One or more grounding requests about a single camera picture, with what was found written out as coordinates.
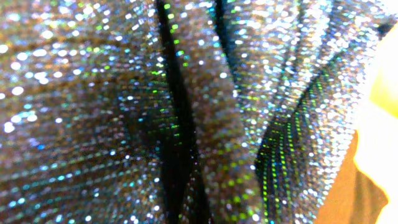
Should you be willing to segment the blue sequin fabric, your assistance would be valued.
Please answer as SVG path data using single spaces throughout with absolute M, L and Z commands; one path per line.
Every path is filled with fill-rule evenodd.
M 1 2 L 2 223 L 313 223 L 381 1 Z

